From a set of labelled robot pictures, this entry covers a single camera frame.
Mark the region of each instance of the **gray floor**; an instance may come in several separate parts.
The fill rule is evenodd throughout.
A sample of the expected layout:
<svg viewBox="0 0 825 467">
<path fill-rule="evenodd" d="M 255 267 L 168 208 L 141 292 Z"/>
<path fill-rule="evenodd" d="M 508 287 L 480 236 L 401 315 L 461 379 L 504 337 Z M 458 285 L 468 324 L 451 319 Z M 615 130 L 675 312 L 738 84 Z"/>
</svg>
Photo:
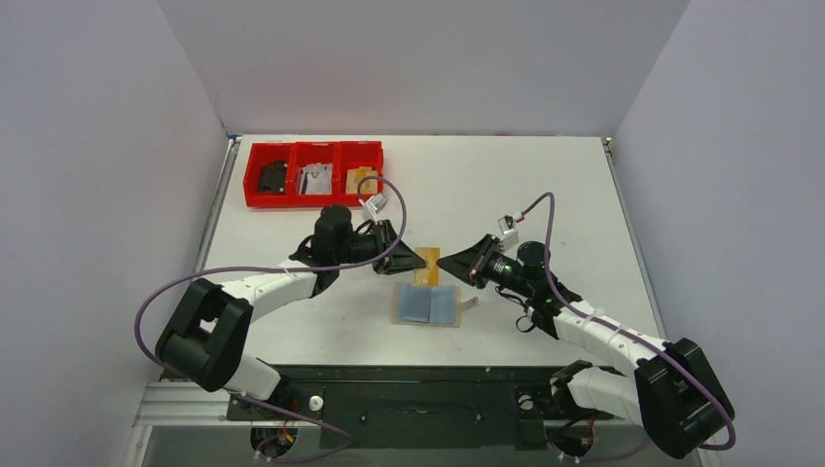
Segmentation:
<svg viewBox="0 0 825 467">
<path fill-rule="evenodd" d="M 287 454 L 303 456 L 316 452 L 319 431 L 304 428 L 300 441 Z M 641 430 L 603 426 L 596 431 L 592 455 L 612 454 L 636 446 Z M 252 462 L 248 427 L 156 427 L 152 433 L 144 467 L 166 466 L 262 466 Z M 307 465 L 326 466 L 542 466 L 559 464 L 549 450 L 515 451 L 510 447 L 481 449 L 349 449 Z M 683 460 L 667 457 L 650 447 L 623 461 L 603 462 L 600 466 L 700 466 L 695 455 Z"/>
</svg>

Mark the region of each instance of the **gray wall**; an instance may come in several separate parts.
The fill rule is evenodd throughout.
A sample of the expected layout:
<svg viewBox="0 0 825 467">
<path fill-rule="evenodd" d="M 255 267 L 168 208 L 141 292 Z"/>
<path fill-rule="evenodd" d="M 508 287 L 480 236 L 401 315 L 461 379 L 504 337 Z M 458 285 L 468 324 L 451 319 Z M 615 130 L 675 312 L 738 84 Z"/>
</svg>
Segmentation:
<svg viewBox="0 0 825 467">
<path fill-rule="evenodd" d="M 688 0 L 159 0 L 230 132 L 619 127 Z"/>
<path fill-rule="evenodd" d="M 3 2 L 0 465 L 120 465 L 225 149 L 154 1 Z"/>
<path fill-rule="evenodd" d="M 694 0 L 615 139 L 666 329 L 737 409 L 728 466 L 825 459 L 823 23 L 819 0 Z"/>
</svg>

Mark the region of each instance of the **white table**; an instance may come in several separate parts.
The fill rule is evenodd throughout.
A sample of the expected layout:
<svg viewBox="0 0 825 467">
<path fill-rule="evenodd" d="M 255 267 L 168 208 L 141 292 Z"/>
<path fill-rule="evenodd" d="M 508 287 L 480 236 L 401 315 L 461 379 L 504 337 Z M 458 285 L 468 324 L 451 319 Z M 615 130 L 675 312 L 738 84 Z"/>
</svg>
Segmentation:
<svg viewBox="0 0 825 467">
<path fill-rule="evenodd" d="M 318 209 L 246 207 L 242 181 L 253 143 L 334 140 L 382 141 L 384 175 L 402 191 L 409 209 L 404 241 L 412 248 L 440 247 L 442 256 L 470 247 L 484 234 L 497 234 L 498 218 L 553 191 L 552 270 L 592 305 L 643 333 L 660 335 L 598 138 L 244 135 L 205 267 L 274 266 L 312 233 Z M 390 190 L 384 192 L 390 202 L 382 215 L 398 228 L 398 200 Z M 544 202 L 520 224 L 521 241 L 543 241 Z M 353 217 L 360 221 L 360 213 Z M 515 249 L 510 254 L 515 256 Z M 497 297 L 492 285 L 476 290 L 443 271 L 442 284 L 461 284 L 462 297 L 477 294 L 481 304 L 465 312 L 459 328 L 394 325 L 393 284 L 411 281 L 411 273 L 344 271 L 320 296 L 254 323 L 246 351 L 275 365 L 565 366 L 580 358 L 601 363 L 541 331 L 519 333 L 517 305 Z"/>
</svg>

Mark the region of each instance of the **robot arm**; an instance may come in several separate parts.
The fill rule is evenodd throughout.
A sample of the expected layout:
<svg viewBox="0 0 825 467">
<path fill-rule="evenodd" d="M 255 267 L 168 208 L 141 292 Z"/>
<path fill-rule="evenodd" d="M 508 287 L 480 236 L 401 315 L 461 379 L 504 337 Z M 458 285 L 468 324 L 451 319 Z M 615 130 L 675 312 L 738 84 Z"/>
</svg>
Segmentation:
<svg viewBox="0 0 825 467">
<path fill-rule="evenodd" d="M 344 206 L 321 210 L 314 234 L 288 261 L 284 273 L 265 273 L 223 283 L 199 279 L 190 284 L 155 347 L 167 365 L 207 391 L 226 388 L 266 400 L 281 381 L 277 370 L 243 352 L 249 326 L 267 314 L 325 291 L 338 278 L 337 266 L 369 261 L 397 236 L 387 221 L 352 229 Z M 373 264 L 378 274 L 424 268 L 426 262 L 399 242 Z M 202 322 L 214 323 L 211 331 Z"/>
<path fill-rule="evenodd" d="M 559 300 L 548 283 L 543 243 L 523 243 L 518 260 L 505 256 L 504 249 L 502 240 L 487 235 L 467 250 L 440 259 L 438 266 L 474 287 L 484 288 L 491 280 L 498 284 L 497 291 L 510 289 L 525 297 L 525 312 L 534 327 L 584 348 L 617 372 L 583 361 L 559 371 L 550 385 L 554 404 L 563 412 L 574 416 L 582 409 L 597 409 L 629 420 L 644 427 L 661 450 L 677 458 L 725 426 L 711 403 L 662 357 L 624 333 L 593 322 L 598 316 L 673 358 L 734 417 L 734 409 L 698 345 L 686 339 L 673 343 L 638 333 L 594 309 L 551 274 L 564 301 L 587 315 L 582 317 Z"/>
</svg>

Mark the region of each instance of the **red tray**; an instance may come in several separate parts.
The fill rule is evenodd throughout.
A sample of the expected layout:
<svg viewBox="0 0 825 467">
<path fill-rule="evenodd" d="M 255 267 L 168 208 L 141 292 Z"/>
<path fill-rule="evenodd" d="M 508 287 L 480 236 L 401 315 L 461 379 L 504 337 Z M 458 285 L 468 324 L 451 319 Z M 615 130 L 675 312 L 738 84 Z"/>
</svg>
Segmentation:
<svg viewBox="0 0 825 467">
<path fill-rule="evenodd" d="M 273 162 L 286 162 L 283 192 L 259 192 L 261 172 Z M 301 168 L 311 163 L 333 165 L 330 195 L 301 195 Z M 254 143 L 243 176 L 243 193 L 249 207 L 323 207 L 330 204 L 358 206 L 358 197 L 348 195 L 346 172 L 361 166 L 374 167 L 383 176 L 384 154 L 380 141 L 335 141 L 299 143 Z M 378 183 L 378 192 L 383 184 Z"/>
</svg>

